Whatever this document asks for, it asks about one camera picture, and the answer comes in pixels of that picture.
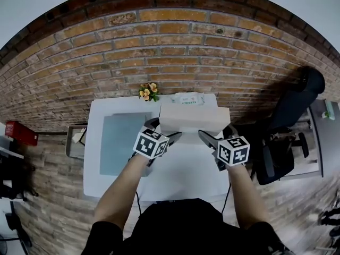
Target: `black shirt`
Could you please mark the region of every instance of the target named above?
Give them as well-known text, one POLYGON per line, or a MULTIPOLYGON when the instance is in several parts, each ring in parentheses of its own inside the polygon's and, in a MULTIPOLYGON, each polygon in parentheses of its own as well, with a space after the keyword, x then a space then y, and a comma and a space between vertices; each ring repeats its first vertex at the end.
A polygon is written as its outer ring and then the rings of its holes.
POLYGON ((93 224, 82 255, 187 253, 292 254, 268 223, 248 230, 223 222, 211 204, 201 199, 153 204, 139 217, 131 237, 109 222, 93 224))

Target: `yellow flower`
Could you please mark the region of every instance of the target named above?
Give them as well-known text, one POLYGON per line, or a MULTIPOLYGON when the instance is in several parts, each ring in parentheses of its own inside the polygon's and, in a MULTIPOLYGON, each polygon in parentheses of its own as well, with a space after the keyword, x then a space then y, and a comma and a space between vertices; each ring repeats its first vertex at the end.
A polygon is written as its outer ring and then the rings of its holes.
POLYGON ((156 87, 157 87, 157 85, 156 85, 155 83, 151 83, 151 84, 150 84, 150 89, 151 89, 151 91, 153 91, 153 92, 158 91, 158 90, 156 89, 156 87))
POLYGON ((149 100, 150 97, 150 91, 148 89, 145 89, 144 91, 140 91, 139 95, 142 96, 144 98, 144 100, 149 100))

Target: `red box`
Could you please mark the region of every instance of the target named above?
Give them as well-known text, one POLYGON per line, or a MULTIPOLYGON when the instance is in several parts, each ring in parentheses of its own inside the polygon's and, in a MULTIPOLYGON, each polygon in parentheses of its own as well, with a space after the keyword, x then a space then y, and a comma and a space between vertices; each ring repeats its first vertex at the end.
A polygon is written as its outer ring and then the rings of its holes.
POLYGON ((38 143, 38 134, 17 121, 6 123, 5 135, 31 146, 38 143))

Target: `forearm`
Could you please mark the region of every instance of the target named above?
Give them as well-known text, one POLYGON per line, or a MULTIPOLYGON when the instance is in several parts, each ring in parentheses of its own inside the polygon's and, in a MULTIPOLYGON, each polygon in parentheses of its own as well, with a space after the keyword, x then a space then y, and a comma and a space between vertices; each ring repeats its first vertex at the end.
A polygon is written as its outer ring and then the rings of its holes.
POLYGON ((112 222, 123 230, 148 161, 147 158, 139 154, 129 160, 120 175, 99 200, 95 210, 95 222, 112 222))
POLYGON ((248 229, 257 222, 269 222, 266 205, 243 165, 228 169, 231 181, 237 221, 241 228, 248 229))

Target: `small potted plant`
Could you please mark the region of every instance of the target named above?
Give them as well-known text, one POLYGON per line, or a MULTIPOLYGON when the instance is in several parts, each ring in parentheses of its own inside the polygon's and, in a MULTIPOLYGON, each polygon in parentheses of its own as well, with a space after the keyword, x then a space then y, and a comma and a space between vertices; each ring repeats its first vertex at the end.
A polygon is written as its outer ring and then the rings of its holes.
POLYGON ((143 97, 144 101, 159 100, 158 89, 155 83, 141 84, 139 89, 139 98, 143 97))

